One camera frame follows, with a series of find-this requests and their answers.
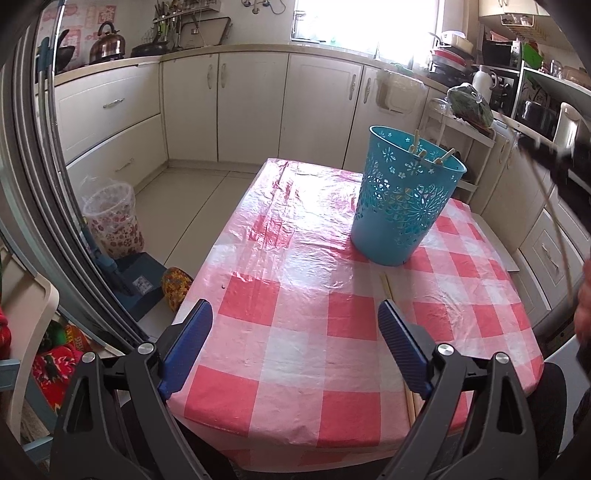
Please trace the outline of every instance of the person's hand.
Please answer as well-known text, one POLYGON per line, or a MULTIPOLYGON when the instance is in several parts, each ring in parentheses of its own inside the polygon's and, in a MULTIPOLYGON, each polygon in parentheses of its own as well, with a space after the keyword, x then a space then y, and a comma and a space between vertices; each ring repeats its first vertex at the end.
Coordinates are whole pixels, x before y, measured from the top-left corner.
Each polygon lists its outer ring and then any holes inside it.
POLYGON ((574 332, 581 344, 591 340, 591 259, 583 266, 584 282, 579 290, 579 306, 574 313, 574 332))

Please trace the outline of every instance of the kettle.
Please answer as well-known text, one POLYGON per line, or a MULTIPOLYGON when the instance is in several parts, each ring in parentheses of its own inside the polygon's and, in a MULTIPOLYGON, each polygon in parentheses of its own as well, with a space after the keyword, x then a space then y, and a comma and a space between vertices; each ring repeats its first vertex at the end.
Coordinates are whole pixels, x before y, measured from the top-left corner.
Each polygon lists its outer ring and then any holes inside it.
POLYGON ((99 28, 99 39, 90 49, 90 64, 102 61, 119 60, 125 55, 125 39, 117 33, 112 22, 103 22, 99 28), (103 35, 103 28, 108 25, 110 32, 103 35))
POLYGON ((474 74, 474 79, 472 80, 472 86, 484 97, 486 103, 491 102, 492 91, 498 84, 499 78, 496 76, 496 73, 484 65, 478 67, 478 71, 474 74))

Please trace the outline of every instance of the table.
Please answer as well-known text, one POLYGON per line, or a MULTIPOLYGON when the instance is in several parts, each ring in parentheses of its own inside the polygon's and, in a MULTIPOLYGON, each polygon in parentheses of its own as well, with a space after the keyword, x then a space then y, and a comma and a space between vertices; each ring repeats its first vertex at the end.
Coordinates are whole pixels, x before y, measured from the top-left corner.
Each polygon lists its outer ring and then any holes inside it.
POLYGON ((269 159, 175 319, 200 298, 212 304, 212 331, 168 406, 245 469, 337 468, 399 448, 410 415, 376 325, 384 273, 407 319, 436 342, 465 355, 508 353, 527 392, 541 377, 523 305, 468 206, 450 200, 405 265, 382 267, 349 240, 361 179, 269 159))

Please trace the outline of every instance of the white thermos jug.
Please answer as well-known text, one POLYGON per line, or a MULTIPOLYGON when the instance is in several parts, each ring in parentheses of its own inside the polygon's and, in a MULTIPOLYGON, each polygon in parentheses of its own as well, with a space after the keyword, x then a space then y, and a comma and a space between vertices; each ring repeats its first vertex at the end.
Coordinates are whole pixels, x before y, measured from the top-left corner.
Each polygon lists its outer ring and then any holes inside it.
POLYGON ((493 89, 498 85, 499 79, 495 72, 492 72, 490 68, 480 65, 478 72, 474 74, 472 80, 472 86, 480 93, 487 103, 491 102, 491 95, 493 89))

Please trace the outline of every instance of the blue gripper pad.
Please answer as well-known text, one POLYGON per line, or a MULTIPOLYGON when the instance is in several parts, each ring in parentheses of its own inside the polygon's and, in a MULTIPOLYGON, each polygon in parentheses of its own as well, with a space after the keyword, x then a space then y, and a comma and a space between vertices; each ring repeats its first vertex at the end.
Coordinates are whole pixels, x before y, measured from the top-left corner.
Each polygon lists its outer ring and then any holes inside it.
POLYGON ((163 399, 168 400, 170 395, 183 387, 212 329, 212 324, 213 311, 208 301, 198 303, 183 322, 183 330, 162 364, 162 381, 158 391, 163 399))
POLYGON ((421 352, 401 315, 383 301, 378 309, 378 326, 410 391, 428 399, 433 391, 428 381, 427 357, 421 352))

